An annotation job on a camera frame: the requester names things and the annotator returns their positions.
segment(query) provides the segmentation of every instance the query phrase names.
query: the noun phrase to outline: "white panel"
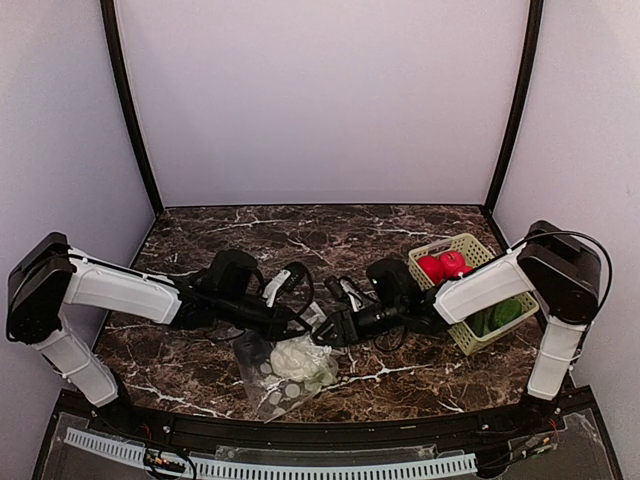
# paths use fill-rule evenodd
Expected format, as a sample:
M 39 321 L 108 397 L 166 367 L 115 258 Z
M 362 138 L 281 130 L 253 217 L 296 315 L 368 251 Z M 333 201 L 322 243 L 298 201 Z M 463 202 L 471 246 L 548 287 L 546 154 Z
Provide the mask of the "white panel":
M 482 203 L 528 3 L 119 0 L 165 203 Z
M 497 209 L 509 240 L 545 218 L 599 239 L 615 281 L 575 378 L 640 478 L 640 4 L 546 2 L 523 125 Z
M 109 64 L 100 3 L 0 1 L 0 318 L 10 270 L 59 230 L 128 263 L 153 214 Z M 89 344 L 104 311 L 68 311 Z M 25 479 L 61 385 L 32 348 L 0 340 L 0 477 Z

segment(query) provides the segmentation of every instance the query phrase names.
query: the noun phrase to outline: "white gear rack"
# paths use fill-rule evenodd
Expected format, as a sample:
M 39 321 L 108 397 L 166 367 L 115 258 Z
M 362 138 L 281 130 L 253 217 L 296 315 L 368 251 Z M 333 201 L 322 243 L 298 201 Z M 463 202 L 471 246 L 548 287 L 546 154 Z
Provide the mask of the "white gear rack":
M 144 469 L 145 447 L 140 442 L 103 437 L 96 432 L 68 428 L 65 443 L 124 465 Z M 163 453 L 163 458 L 185 464 L 177 455 Z M 386 465 L 340 467 L 291 467 L 232 463 L 202 457 L 189 457 L 201 480 L 429 480 L 476 473 L 475 454 L 456 455 Z M 191 478 L 191 467 L 182 478 Z

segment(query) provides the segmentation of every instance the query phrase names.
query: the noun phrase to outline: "plastic basket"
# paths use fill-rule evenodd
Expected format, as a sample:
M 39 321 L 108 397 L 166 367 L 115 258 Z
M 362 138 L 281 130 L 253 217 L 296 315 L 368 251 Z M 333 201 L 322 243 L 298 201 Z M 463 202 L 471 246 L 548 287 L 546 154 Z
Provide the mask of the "plastic basket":
M 494 255 L 470 233 L 456 235 L 455 237 L 439 240 L 427 246 L 411 250 L 409 252 L 409 271 L 413 278 L 415 278 L 420 284 L 420 288 L 427 290 L 433 287 L 433 282 L 424 273 L 422 268 L 420 268 L 418 260 L 426 255 L 440 255 L 441 253 L 448 252 L 449 250 L 457 250 L 460 252 L 466 260 L 467 265 L 470 267 L 478 267 L 494 257 Z M 453 337 L 465 355 L 471 355 L 472 353 L 475 353 L 504 337 L 527 318 L 536 313 L 540 308 L 538 302 L 536 302 L 533 296 L 529 293 L 521 293 L 520 295 L 516 295 L 514 298 L 520 302 L 524 313 L 499 329 L 488 333 L 484 337 L 477 337 L 467 325 L 466 321 L 460 322 L 449 329 L 449 334 Z

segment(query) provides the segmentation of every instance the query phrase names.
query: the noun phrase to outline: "brown marble surface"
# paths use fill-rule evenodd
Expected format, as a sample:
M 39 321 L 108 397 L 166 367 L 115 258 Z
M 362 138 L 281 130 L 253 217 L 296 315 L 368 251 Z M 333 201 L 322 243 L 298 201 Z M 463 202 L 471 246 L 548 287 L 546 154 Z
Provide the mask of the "brown marble surface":
M 184 276 L 208 266 L 218 250 L 240 248 L 259 260 L 269 279 L 300 260 L 313 273 L 316 301 L 328 313 L 338 304 L 322 285 L 327 276 L 349 275 L 365 287 L 364 271 L 373 261 L 387 255 L 406 259 L 413 248 L 464 232 L 498 249 L 476 207 L 176 208 L 158 220 L 135 267 Z M 96 352 L 122 375 L 137 405 L 255 419 L 232 349 L 228 343 L 212 343 L 209 338 L 216 335 L 211 329 L 175 331 L 114 313 Z M 279 421 L 398 420 L 515 403 L 540 338 L 535 320 L 529 319 L 469 358 L 446 333 L 410 334 L 393 353 L 370 343 L 351 347 L 338 359 L 339 382 Z

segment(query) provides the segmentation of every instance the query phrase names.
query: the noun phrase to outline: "plastic bag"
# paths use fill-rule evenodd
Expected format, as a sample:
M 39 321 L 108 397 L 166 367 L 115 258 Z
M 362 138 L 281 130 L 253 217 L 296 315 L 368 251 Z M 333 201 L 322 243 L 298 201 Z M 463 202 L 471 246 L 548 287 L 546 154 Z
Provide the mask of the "plastic bag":
M 303 317 L 312 326 L 325 318 L 315 303 Z M 274 346 L 247 332 L 233 341 L 233 351 L 249 402 L 265 422 L 299 407 L 337 379 L 331 347 L 315 345 L 308 334 Z

